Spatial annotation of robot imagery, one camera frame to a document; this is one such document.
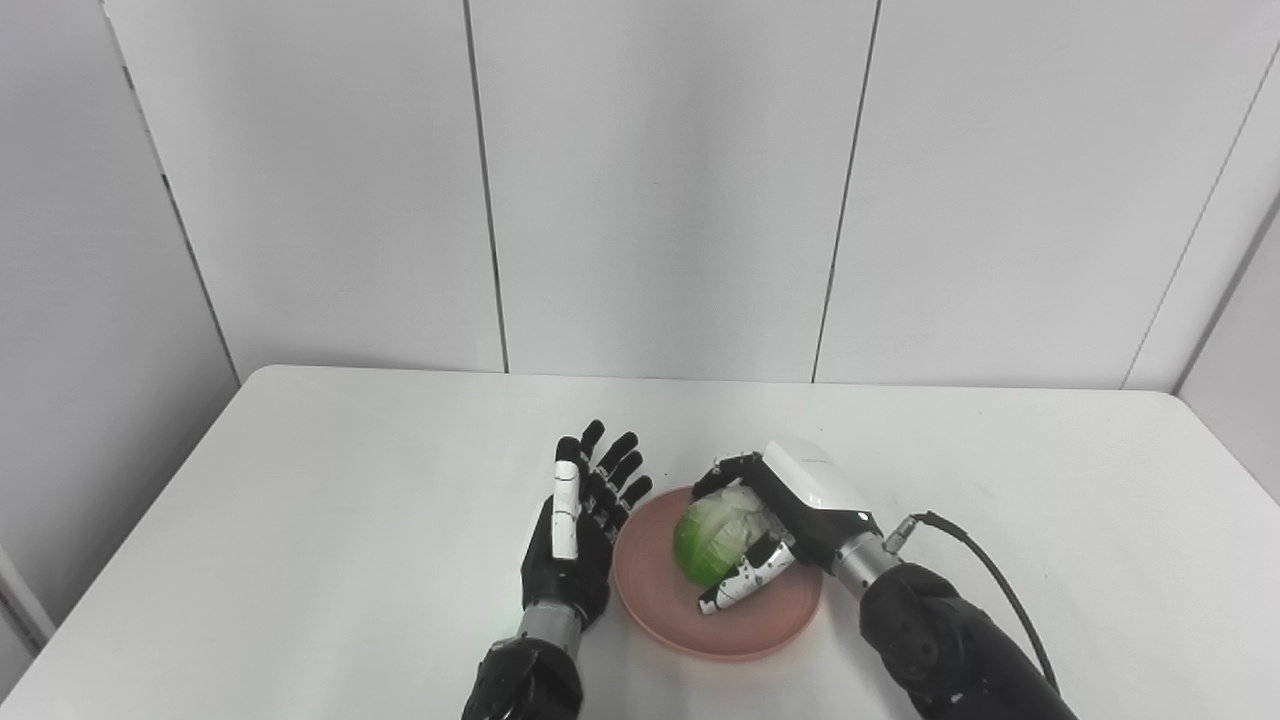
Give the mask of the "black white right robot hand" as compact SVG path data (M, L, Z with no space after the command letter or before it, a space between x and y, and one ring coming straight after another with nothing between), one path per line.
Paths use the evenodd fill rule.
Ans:
M692 500L700 502L730 487L750 489L771 527L699 596L704 615L733 607L795 564L833 577L856 601L900 564L886 550L869 502L835 460L810 442L773 439L762 452L721 459L692 486Z

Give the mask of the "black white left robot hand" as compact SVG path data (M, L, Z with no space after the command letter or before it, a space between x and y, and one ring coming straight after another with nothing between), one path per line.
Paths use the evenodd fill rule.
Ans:
M521 564L524 609L561 603L582 629L605 611L620 533L653 489L636 433L602 448L604 437L605 424L594 419L580 436L557 442L552 492Z

